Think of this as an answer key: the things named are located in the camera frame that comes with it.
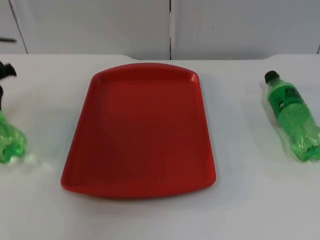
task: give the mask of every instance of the red tray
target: red tray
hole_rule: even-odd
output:
[[[61,178],[66,190],[160,197],[199,190],[215,179],[195,72],[136,63],[92,78]]]

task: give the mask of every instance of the white cabinet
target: white cabinet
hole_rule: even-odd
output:
[[[169,59],[169,0],[11,0],[31,54]]]
[[[315,54],[319,0],[172,0],[172,59]]]
[[[17,23],[7,0],[0,0],[0,38],[16,39],[16,43],[0,41],[0,54],[26,53]]]

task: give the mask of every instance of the white table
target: white table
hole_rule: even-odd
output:
[[[60,177],[91,77],[139,62],[123,55],[0,55],[3,111],[37,164],[0,166],[2,240],[311,240],[320,235],[320,162],[286,156],[262,106],[264,74],[294,83],[320,121],[320,55],[159,61],[198,73],[217,171],[205,190],[108,200],[63,190]]]

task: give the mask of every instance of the black bottle cap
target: black bottle cap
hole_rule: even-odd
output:
[[[264,75],[264,79],[266,84],[268,84],[272,79],[275,78],[279,78],[279,74],[276,71],[268,71],[265,75]]]
[[[9,76],[17,76],[16,70],[10,64],[2,64],[0,63],[0,80]]]

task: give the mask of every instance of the green bottle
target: green bottle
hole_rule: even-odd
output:
[[[287,134],[295,156],[305,162],[320,159],[320,128],[296,87],[280,79],[276,71],[264,76],[267,99],[279,124]]]

